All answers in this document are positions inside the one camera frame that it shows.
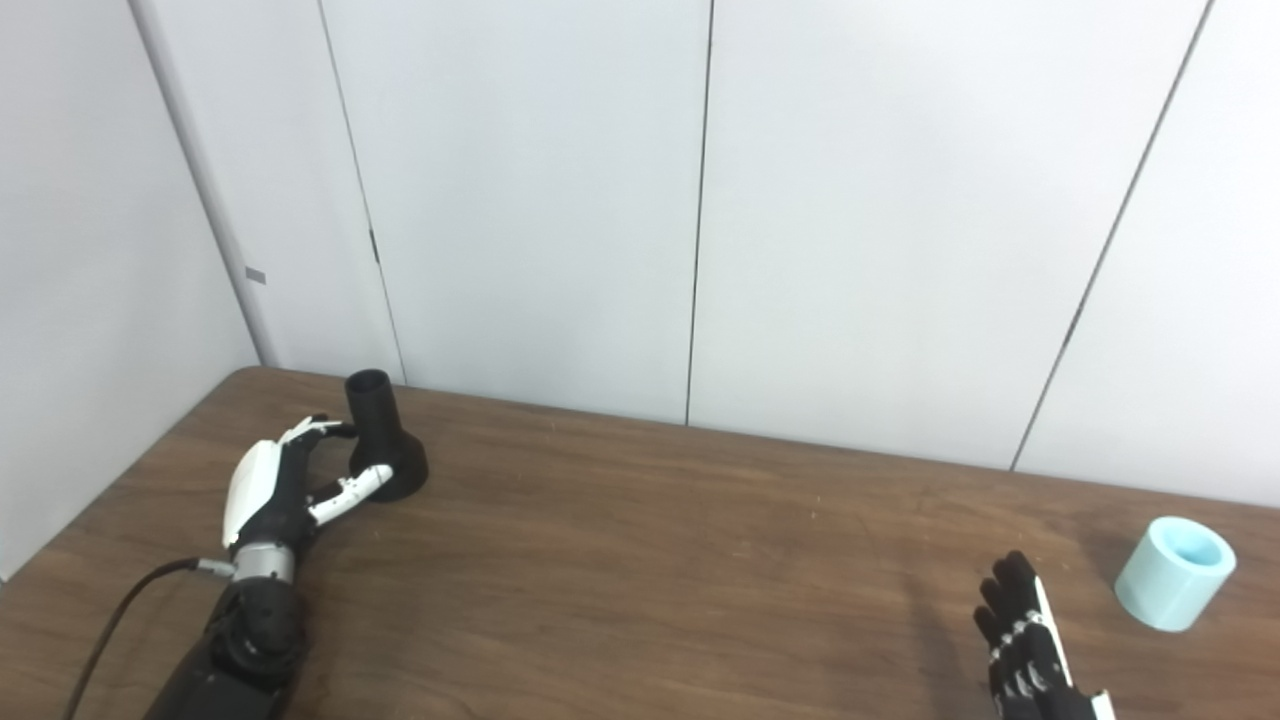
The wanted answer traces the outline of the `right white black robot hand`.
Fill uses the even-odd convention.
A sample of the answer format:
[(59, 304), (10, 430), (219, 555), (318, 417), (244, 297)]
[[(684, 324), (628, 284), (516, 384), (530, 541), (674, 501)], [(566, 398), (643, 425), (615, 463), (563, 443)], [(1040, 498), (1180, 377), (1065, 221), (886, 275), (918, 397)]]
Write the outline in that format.
[(1076, 687), (1038, 571), (1019, 550), (997, 559), (973, 620), (988, 644), (988, 688), (998, 719), (1115, 719), (1107, 691)]

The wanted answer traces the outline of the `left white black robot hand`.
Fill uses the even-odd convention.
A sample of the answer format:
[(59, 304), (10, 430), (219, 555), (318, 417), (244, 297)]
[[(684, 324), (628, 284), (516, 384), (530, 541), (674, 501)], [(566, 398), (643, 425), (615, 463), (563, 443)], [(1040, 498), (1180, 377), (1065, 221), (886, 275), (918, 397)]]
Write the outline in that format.
[(278, 439), (256, 442), (230, 479), (221, 544), (234, 556), (250, 544), (280, 544), (294, 552), (319, 527), (370, 498), (394, 477), (387, 464), (374, 464), (355, 477), (342, 477), (312, 492), (311, 452), (324, 439), (353, 439), (355, 425), (312, 415)]

